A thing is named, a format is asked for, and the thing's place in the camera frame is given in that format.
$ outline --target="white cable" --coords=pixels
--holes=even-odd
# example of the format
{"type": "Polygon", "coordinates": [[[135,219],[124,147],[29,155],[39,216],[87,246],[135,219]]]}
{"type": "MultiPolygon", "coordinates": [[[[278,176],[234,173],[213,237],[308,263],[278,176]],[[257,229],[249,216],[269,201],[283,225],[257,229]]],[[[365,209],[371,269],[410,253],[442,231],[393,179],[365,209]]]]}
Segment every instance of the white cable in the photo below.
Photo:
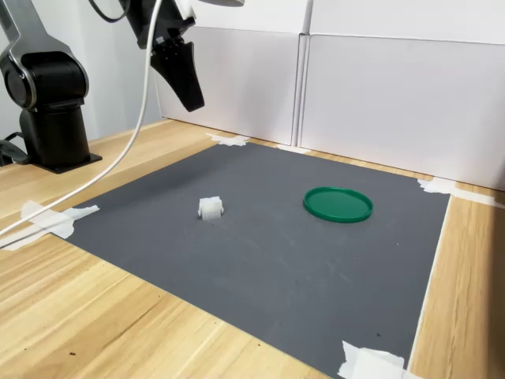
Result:
{"type": "Polygon", "coordinates": [[[101,174],[96,175],[96,177],[94,177],[92,180],[90,180],[89,182],[87,182],[83,186],[77,188],[73,192],[65,195],[61,199],[56,200],[55,202],[49,204],[48,206],[41,208],[37,212],[33,212],[31,215],[24,217],[23,219],[17,221],[16,223],[13,223],[12,225],[9,225],[8,227],[6,227],[5,229],[0,231],[0,235],[4,235],[8,231],[11,231],[15,227],[28,221],[29,219],[32,219],[33,217],[38,216],[40,213],[43,213],[43,212],[53,208],[54,206],[61,204],[63,201],[70,199],[73,195],[76,195],[79,192],[86,190],[89,186],[95,184],[101,178],[103,178],[105,175],[107,175],[114,167],[116,167],[118,165],[118,163],[121,161],[121,159],[123,159],[125,157],[126,153],[129,151],[129,148],[132,147],[132,144],[135,141],[135,138],[137,138],[137,134],[140,131],[140,126],[142,125],[142,121],[144,120],[145,106],[148,101],[148,80],[149,80],[149,67],[151,66],[152,40],[154,39],[156,18],[158,18],[159,7],[161,6],[162,1],[163,0],[156,0],[155,7],[152,10],[151,23],[149,25],[148,43],[147,43],[146,49],[145,49],[144,94],[142,95],[142,107],[140,108],[140,115],[139,115],[139,121],[137,123],[137,126],[136,126],[135,130],[133,131],[132,137],[129,139],[129,142],[126,145],[125,149],[122,151],[121,154],[119,154],[118,158],[116,158],[116,160],[108,168],[106,168],[101,174]]]}

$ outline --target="cable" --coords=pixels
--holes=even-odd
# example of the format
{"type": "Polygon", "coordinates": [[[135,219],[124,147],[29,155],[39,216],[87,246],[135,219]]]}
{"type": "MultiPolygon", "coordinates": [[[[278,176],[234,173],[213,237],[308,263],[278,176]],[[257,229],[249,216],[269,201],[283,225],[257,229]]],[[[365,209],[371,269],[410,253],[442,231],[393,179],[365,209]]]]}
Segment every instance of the cable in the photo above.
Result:
{"type": "Polygon", "coordinates": [[[110,17],[107,17],[105,14],[103,14],[102,10],[96,5],[95,3],[95,0],[89,0],[89,3],[92,5],[93,9],[95,10],[95,12],[98,13],[98,15],[105,21],[113,24],[114,22],[118,22],[119,20],[121,20],[124,16],[126,16],[126,14],[128,13],[129,11],[129,6],[131,5],[131,0],[126,0],[125,1],[125,11],[123,12],[123,14],[118,17],[118,18],[110,18],[110,17]]]}
{"type": "Polygon", "coordinates": [[[152,10],[151,23],[149,25],[148,44],[145,49],[146,53],[145,53],[145,71],[144,71],[144,93],[142,95],[142,107],[140,108],[140,115],[139,115],[139,120],[137,122],[137,126],[135,127],[132,137],[129,139],[129,142],[126,145],[125,149],[122,151],[121,154],[119,154],[118,158],[116,158],[116,160],[108,168],[106,168],[101,174],[98,174],[92,180],[90,180],[89,182],[87,182],[83,186],[75,189],[73,192],[65,195],[61,199],[58,199],[58,200],[50,203],[48,206],[41,208],[37,212],[33,212],[31,215],[24,217],[23,219],[13,223],[12,225],[9,225],[8,227],[6,227],[5,229],[0,231],[0,235],[4,235],[8,231],[11,231],[15,227],[18,227],[22,223],[28,221],[29,219],[32,219],[33,217],[36,217],[39,214],[53,208],[54,206],[61,204],[63,201],[70,199],[73,195],[76,195],[79,192],[86,190],[89,186],[95,184],[101,178],[103,178],[105,175],[107,175],[110,171],[112,171],[112,169],[114,167],[116,167],[119,162],[121,162],[121,159],[124,158],[126,153],[129,151],[129,148],[132,147],[132,144],[135,141],[135,139],[137,138],[137,134],[140,131],[140,126],[142,125],[142,121],[144,120],[145,106],[148,101],[148,80],[149,80],[149,67],[151,65],[151,46],[152,46],[152,41],[154,39],[154,34],[155,34],[156,19],[158,18],[159,7],[161,6],[162,1],[163,0],[156,0],[156,4],[152,10]]]}

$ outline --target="white panel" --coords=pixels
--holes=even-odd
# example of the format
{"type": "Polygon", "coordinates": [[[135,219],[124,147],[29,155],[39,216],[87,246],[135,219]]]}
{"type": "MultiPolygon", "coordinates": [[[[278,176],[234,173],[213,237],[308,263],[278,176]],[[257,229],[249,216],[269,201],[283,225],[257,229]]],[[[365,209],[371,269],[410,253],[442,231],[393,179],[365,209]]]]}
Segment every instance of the white panel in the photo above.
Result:
{"type": "Polygon", "coordinates": [[[310,34],[505,44],[503,0],[314,0],[310,34]]]}
{"type": "Polygon", "coordinates": [[[245,0],[242,7],[214,6],[192,0],[196,25],[264,32],[304,31],[307,0],[245,0]]]}
{"type": "Polygon", "coordinates": [[[298,35],[191,28],[205,107],[188,113],[158,77],[163,116],[290,144],[298,35]]]}
{"type": "Polygon", "coordinates": [[[301,145],[505,189],[505,47],[313,36],[301,145]]]}

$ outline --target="gray mat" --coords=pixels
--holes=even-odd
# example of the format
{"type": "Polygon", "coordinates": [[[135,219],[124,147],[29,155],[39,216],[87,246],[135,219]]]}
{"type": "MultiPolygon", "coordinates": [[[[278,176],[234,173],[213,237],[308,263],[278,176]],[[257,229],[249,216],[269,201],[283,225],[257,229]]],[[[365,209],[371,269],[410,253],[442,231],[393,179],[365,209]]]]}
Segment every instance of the gray mat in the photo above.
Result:
{"type": "Polygon", "coordinates": [[[336,376],[343,340],[408,360],[448,199],[413,178],[217,145],[83,203],[101,209],[68,241],[336,376]],[[360,191],[374,213],[319,220],[302,206],[317,186],[360,191]],[[198,220],[212,196],[224,216],[198,220]]]}

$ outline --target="white wall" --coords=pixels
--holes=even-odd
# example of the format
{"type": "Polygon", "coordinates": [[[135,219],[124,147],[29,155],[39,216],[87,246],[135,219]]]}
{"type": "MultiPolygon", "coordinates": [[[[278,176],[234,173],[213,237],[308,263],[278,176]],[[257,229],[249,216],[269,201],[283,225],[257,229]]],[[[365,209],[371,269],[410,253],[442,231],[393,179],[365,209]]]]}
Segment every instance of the white wall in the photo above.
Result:
{"type": "Polygon", "coordinates": [[[310,38],[303,148],[505,190],[505,46],[310,38]]]}
{"type": "Polygon", "coordinates": [[[160,77],[163,116],[291,143],[298,34],[191,28],[205,107],[188,112],[160,77]]]}
{"type": "MultiPolygon", "coordinates": [[[[90,89],[82,107],[88,139],[133,128],[138,119],[144,77],[144,51],[126,19],[108,24],[84,0],[32,0],[47,32],[70,46],[86,69],[90,89]]],[[[98,0],[105,14],[121,12],[117,0],[98,0]]],[[[0,32],[0,49],[7,39],[0,32]]],[[[19,130],[21,109],[0,85],[0,138],[19,130]]],[[[144,123],[161,119],[151,76],[144,123]]]]}
{"type": "Polygon", "coordinates": [[[308,31],[304,31],[308,0],[245,0],[245,5],[238,8],[213,6],[199,0],[191,3],[196,25],[200,27],[297,34],[308,31]]]}

